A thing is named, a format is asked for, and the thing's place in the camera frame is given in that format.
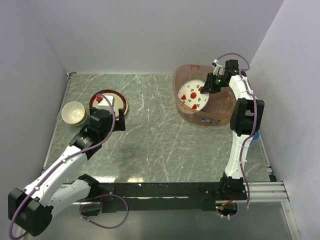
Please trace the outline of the white watermelon pattern plate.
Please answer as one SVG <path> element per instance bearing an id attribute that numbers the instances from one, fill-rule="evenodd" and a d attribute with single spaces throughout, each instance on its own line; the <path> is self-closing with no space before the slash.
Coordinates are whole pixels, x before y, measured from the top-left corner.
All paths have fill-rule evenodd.
<path id="1" fill-rule="evenodd" d="M 178 91 L 177 96 L 184 106 L 193 110 L 201 111 L 209 102 L 210 94 L 201 93 L 205 82 L 193 79 L 186 82 Z"/>

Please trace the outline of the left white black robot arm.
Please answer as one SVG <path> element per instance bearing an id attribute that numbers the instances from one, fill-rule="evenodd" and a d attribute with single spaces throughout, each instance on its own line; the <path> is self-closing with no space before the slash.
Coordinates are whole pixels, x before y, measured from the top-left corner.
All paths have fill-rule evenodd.
<path id="1" fill-rule="evenodd" d="M 8 235 L 15 240 L 14 225 L 26 234 L 40 235 L 52 219 L 72 203 L 99 195 L 99 182 L 84 174 L 70 186 L 61 185 L 78 167 L 86 163 L 114 131 L 125 131 L 125 111 L 90 109 L 89 122 L 76 134 L 61 156 L 41 176 L 23 189 L 14 188 L 8 194 Z"/>

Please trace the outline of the red rimmed cream plate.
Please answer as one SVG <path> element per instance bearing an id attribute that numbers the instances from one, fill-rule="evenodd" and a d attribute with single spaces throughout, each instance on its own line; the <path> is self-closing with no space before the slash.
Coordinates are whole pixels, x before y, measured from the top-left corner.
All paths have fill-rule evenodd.
<path id="1" fill-rule="evenodd" d="M 115 118 L 118 119 L 119 118 L 119 109 L 124 109 L 124 114 L 127 113 L 128 111 L 128 102 L 125 99 L 125 97 L 119 93 L 118 91 L 115 90 L 111 90 L 111 89 L 104 89 L 101 91 L 98 91 L 97 93 L 95 93 L 90 101 L 89 101 L 89 108 L 96 108 L 96 103 L 95 103 L 95 98 L 98 95 L 107 95 L 107 96 L 113 96 L 114 97 L 114 113 L 115 113 Z"/>

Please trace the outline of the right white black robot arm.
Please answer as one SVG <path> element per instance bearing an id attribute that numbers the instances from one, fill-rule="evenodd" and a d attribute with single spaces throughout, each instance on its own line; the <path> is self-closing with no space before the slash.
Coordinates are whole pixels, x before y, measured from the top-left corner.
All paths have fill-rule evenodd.
<path id="1" fill-rule="evenodd" d="M 239 69 L 236 59 L 227 60 L 225 66 L 215 59 L 212 65 L 213 72 L 207 75 L 200 92 L 217 94 L 222 88 L 230 87 L 236 98 L 229 122 L 232 130 L 230 156 L 218 188 L 219 195 L 228 200 L 246 191 L 245 163 L 249 146 L 261 125 L 265 102 L 256 98 L 246 71 Z"/>

